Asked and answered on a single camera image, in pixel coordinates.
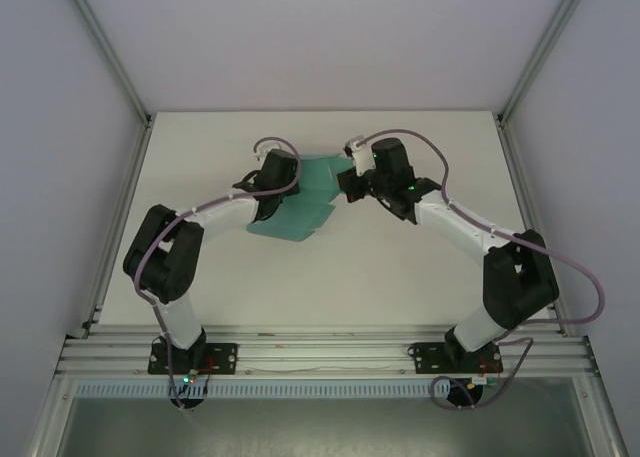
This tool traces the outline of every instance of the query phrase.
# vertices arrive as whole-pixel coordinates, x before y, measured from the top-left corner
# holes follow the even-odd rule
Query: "teal cloth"
[[[338,194],[337,175],[353,167],[340,155],[302,155],[300,193],[286,197],[273,216],[247,226],[252,234],[302,242],[327,221]]]

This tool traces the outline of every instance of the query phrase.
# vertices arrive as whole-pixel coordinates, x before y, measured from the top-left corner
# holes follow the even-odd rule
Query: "white table surface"
[[[339,152],[358,135],[402,127],[433,139],[451,164],[450,194],[466,207],[523,230],[490,112],[160,113],[131,205],[101,324],[154,324],[122,261],[147,210],[199,205],[256,168],[264,136],[301,153]],[[404,139],[416,175],[439,181],[442,165]],[[481,269],[426,228],[400,222],[373,199],[340,195],[328,222],[293,243],[232,230],[203,247],[190,294],[202,324],[379,327],[454,324],[482,300]]]

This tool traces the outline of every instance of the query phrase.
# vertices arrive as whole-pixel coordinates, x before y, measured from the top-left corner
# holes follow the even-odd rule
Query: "white cable connector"
[[[358,177],[362,176],[367,170],[375,169],[376,162],[374,160],[373,152],[369,144],[362,144],[364,137],[361,135],[355,139],[351,139],[345,144],[345,147],[351,151],[351,158],[355,163],[356,174]]]
[[[254,155],[258,162],[262,163],[262,161],[267,157],[267,154],[271,152],[273,149],[282,149],[282,146],[278,142],[266,142],[256,149]]]

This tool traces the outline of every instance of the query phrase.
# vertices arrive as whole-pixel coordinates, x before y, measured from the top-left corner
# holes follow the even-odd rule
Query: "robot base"
[[[407,350],[416,366],[416,374],[484,374],[502,372],[500,349],[493,342],[453,362],[444,342],[417,342]]]
[[[238,360],[238,344],[204,343],[199,349],[197,361],[200,362],[197,370],[201,375],[233,375],[236,373]],[[193,352],[173,347],[171,357],[173,372],[176,375],[186,375],[193,369]],[[151,345],[151,356],[147,372],[151,375],[168,375],[167,368],[167,344],[160,337]]]

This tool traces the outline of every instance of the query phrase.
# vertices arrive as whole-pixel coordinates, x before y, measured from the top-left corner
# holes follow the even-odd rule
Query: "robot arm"
[[[262,157],[262,168],[250,172],[233,186],[238,189],[235,192],[247,195],[202,211],[194,210],[153,250],[142,270],[140,287],[155,299],[153,306],[171,336],[174,357],[183,363],[180,368],[191,369],[189,376],[197,374],[194,369],[202,367],[206,344],[206,335],[187,292],[196,274],[201,246],[229,229],[267,220],[287,195],[300,191],[296,184],[285,193],[253,197],[254,192],[284,188],[294,180],[297,170],[296,158],[278,148],[270,148]],[[149,209],[124,260],[124,271],[132,280],[155,239],[180,214],[182,212],[163,205]],[[161,341],[168,345],[166,339]]]
[[[558,287],[547,256],[494,235],[495,230],[514,232],[497,228],[470,211],[464,213],[493,230],[481,230],[455,213],[438,183],[415,177],[397,138],[379,140],[371,147],[360,140],[345,147],[355,167],[338,175],[347,200],[372,196],[399,219],[434,229],[483,268],[482,304],[445,336],[445,351],[455,365],[473,360],[493,339],[555,301]],[[519,237],[544,246],[533,230]]]

